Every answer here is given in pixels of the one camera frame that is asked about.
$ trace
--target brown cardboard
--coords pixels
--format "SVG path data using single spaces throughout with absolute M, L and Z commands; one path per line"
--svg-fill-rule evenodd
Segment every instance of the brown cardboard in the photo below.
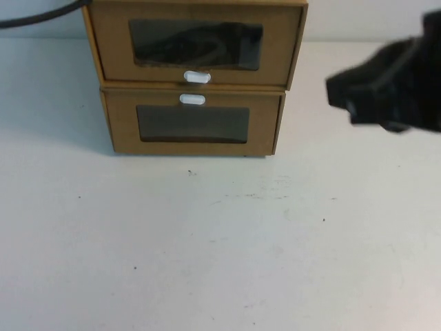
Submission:
M 128 88 L 148 88 L 146 81 L 139 79 L 151 79 L 150 83 L 158 84 L 157 88 L 182 88 L 183 86 L 187 88 L 188 84 L 183 79 L 183 73 L 186 71 L 184 68 L 142 68 L 134 64 L 131 39 L 126 25 L 130 17 L 140 17 L 139 12 L 142 12 L 146 17 L 158 17 L 158 15 L 161 17 L 162 15 L 162 17 L 191 17 L 204 20 L 243 21 L 245 23 L 266 22 L 264 50 L 261 57 L 261 63 L 263 64 L 261 64 L 260 70 L 257 72 L 208 70 L 213 72 L 212 82 L 206 86 L 194 86 L 194 88 L 231 90 L 237 88 L 234 87 L 235 85 L 240 85 L 241 90 L 282 91 L 290 87 L 305 26 L 306 1 L 236 0 L 225 2 L 186 0 L 171 1 L 171 3 L 175 4 L 170 5 L 169 1 L 101 0 L 94 1 L 91 6 L 83 10 L 92 53 L 94 54 L 102 86 L 117 88 L 124 85 Z M 222 3 L 222 5 L 216 6 L 216 9 L 211 6 L 196 6 L 191 7 L 190 12 L 189 10 L 183 10 L 182 8 L 188 8 L 189 3 L 210 3 L 213 5 Z M 234 5 L 226 6 L 228 3 L 234 3 Z M 251 3 L 267 6 L 242 6 Z M 104 54 L 102 53 L 107 55 L 107 61 L 103 58 Z M 106 66 L 106 64 L 112 74 L 117 73 L 116 76 L 108 77 L 107 73 L 107 75 L 104 75 L 103 65 Z
M 283 110 L 285 109 L 285 100 L 286 94 L 283 93 L 283 96 L 280 97 L 280 105 L 278 107 L 276 133 L 274 135 L 273 155 L 276 153 L 277 149 L 278 135 L 280 133 L 280 125 L 282 124 Z
M 279 92 L 204 92 L 206 106 L 250 109 L 249 138 L 245 144 L 231 143 L 145 143 L 140 139 L 136 106 L 179 107 L 187 90 L 104 89 L 114 149 L 124 154 L 247 155 L 265 156 L 274 152 L 280 107 L 285 94 Z
M 186 12 L 182 10 L 183 8 L 191 8 L 191 10 Z M 101 84 L 100 95 L 105 118 L 115 151 L 126 154 L 247 156 L 274 154 L 283 117 L 285 89 L 290 89 L 292 85 L 305 28 L 307 8 L 305 0 L 94 0 L 92 5 L 83 9 L 83 16 Z M 137 12 L 148 12 L 153 14 L 155 18 L 157 14 L 161 16 L 166 12 L 171 12 L 172 15 L 176 15 L 178 12 L 180 13 L 178 16 L 182 15 L 187 19 L 225 19 L 225 21 L 256 23 L 253 20 L 257 17 L 260 18 L 260 21 L 266 20 L 268 26 L 268 22 L 271 22 L 273 26 L 278 26 L 278 30 L 272 30 L 273 33 L 277 31 L 276 36 L 279 39 L 281 37 L 281 39 L 285 38 L 283 43 L 280 43 L 283 47 L 278 49 L 273 45 L 271 54 L 268 53 L 266 57 L 261 57 L 260 60 L 261 62 L 266 61 L 269 65 L 268 68 L 273 69 L 272 74 L 278 72 L 278 75 L 261 74 L 260 78 L 256 76 L 247 81 L 247 75 L 239 70 L 223 70 L 224 72 L 218 70 L 216 75 L 213 74 L 212 76 L 223 77 L 224 81 L 219 83 L 215 79 L 207 85 L 198 85 L 183 82 L 181 80 L 182 73 L 179 73 L 177 78 L 177 76 L 170 76 L 170 72 L 167 73 L 164 67 L 158 67 L 156 77 L 164 76 L 163 81 L 108 79 L 104 75 L 103 57 L 98 45 L 103 43 L 103 31 L 107 35 L 105 38 L 107 38 L 108 44 L 111 44 L 110 42 L 113 42 L 113 40 L 125 40 L 118 38 L 118 33 L 121 33 L 125 28 L 121 26 L 121 29 L 112 31 L 109 31 L 111 29 L 103 29 L 105 24 L 103 25 L 100 19 L 102 17 L 105 20 L 110 19 L 109 24 L 114 24 L 120 16 L 130 17 L 133 15 L 133 17 L 138 17 Z M 91 13 L 92 16 L 99 17 L 98 23 L 96 20 L 94 21 Z M 285 22 L 284 28 L 281 28 L 283 26 L 283 24 L 280 24 L 281 21 Z M 264 42 L 266 39 L 269 40 L 267 26 L 265 26 L 265 29 Z M 274 56 L 282 53 L 286 61 L 281 61 Z M 124 63 L 124 61 L 117 61 L 113 64 L 113 67 L 123 68 Z M 130 73 L 127 68 L 122 69 L 120 71 L 121 77 L 124 78 L 127 72 Z M 183 93 L 204 95 L 207 99 L 207 107 L 249 108 L 247 143 L 142 142 L 136 106 L 141 104 L 180 107 L 179 96 Z M 189 116 L 197 116 L 195 113 L 198 113 L 198 110 L 195 111 L 190 111 Z

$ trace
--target drawer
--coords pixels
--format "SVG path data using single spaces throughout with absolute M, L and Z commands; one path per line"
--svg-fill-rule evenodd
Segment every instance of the drawer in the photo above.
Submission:
M 114 149 L 127 154 L 264 156 L 285 94 L 102 91 Z
M 172 2 L 96 0 L 88 6 L 106 81 L 289 85 L 303 0 L 291 6 Z

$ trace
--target white table surface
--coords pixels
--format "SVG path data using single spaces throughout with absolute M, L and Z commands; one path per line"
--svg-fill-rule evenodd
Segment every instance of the white table surface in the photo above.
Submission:
M 304 44 L 266 159 L 116 156 L 87 41 L 0 44 L 0 330 L 440 329 L 441 135 L 327 105 L 378 44 Z

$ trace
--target white wall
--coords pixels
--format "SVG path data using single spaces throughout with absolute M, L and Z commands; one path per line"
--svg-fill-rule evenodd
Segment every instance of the white wall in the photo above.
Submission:
M 0 0 L 0 19 L 36 14 L 71 0 Z M 441 0 L 310 0 L 306 37 L 313 40 L 384 40 L 420 31 L 422 12 Z M 80 12 L 28 28 L 0 31 L 10 37 L 85 37 Z

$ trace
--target drawer window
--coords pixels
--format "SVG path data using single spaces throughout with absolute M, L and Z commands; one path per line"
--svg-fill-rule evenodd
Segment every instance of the drawer window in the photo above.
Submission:
M 205 106 L 137 106 L 141 141 L 247 143 L 249 109 Z
M 140 66 L 258 70 L 263 26 L 193 20 L 133 19 Z

